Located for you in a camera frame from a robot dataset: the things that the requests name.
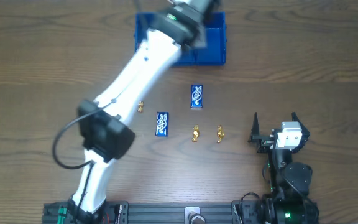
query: blue bin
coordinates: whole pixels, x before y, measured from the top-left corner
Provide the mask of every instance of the blue bin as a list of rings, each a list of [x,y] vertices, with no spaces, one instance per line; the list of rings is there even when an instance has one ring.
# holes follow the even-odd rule
[[[148,24],[153,20],[154,13],[145,12]],[[135,51],[143,40],[144,29],[140,21],[140,14],[136,14]],[[174,65],[224,65],[226,63],[226,21],[224,12],[215,12],[206,28],[206,48],[195,48],[184,52]]]

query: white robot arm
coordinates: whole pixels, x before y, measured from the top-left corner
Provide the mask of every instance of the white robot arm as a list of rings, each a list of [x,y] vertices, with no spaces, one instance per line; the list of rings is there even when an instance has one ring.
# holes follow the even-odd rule
[[[84,167],[78,190],[68,201],[68,211],[75,223],[101,221],[113,164],[135,138],[127,126],[136,105],[157,78],[180,58],[182,51],[195,43],[204,19],[218,5],[218,0],[187,0],[158,13],[147,30],[147,39],[120,75],[93,102],[83,101],[78,107],[79,118],[57,135],[52,147],[56,163],[66,169]],[[70,167],[58,160],[56,148],[64,131],[77,122],[85,139],[85,163]]]

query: gold candy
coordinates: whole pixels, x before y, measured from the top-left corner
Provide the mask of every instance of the gold candy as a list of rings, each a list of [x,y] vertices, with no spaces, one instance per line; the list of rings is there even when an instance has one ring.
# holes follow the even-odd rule
[[[218,135],[218,143],[221,143],[224,136],[223,128],[221,125],[218,126],[218,132],[216,133],[216,135]]]
[[[144,106],[144,103],[143,103],[143,101],[141,101],[139,103],[139,108],[137,109],[137,112],[139,112],[139,113],[143,112],[143,106]]]
[[[200,131],[198,130],[198,125],[194,126],[193,128],[193,142],[197,141],[198,136],[200,136]]]

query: wooden surface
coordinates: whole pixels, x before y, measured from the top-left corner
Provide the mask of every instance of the wooden surface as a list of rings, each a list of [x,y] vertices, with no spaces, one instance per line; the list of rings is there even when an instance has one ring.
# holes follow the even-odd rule
[[[145,11],[167,5],[141,1]],[[246,143],[252,117],[269,133],[296,111],[311,139],[295,161],[313,168],[310,198],[321,223],[358,222],[358,1],[227,0],[227,64],[174,68],[144,99],[137,139],[117,164],[109,200],[230,202],[267,193],[267,158]],[[0,223],[40,223],[42,204],[66,200],[80,170],[59,168],[50,146],[134,53],[129,0],[0,0]],[[189,109],[192,83],[204,108]],[[156,111],[170,112],[156,138]],[[194,125],[201,137],[192,143]],[[216,144],[216,126],[225,137]],[[60,144],[82,162],[81,138]]]

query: green light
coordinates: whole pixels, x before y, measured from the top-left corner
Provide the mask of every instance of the green light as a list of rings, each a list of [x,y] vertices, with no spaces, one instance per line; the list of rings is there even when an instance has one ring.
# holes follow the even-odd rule
[[[167,17],[170,18],[171,20],[176,20],[177,19],[174,15],[171,15],[171,14],[168,14]]]

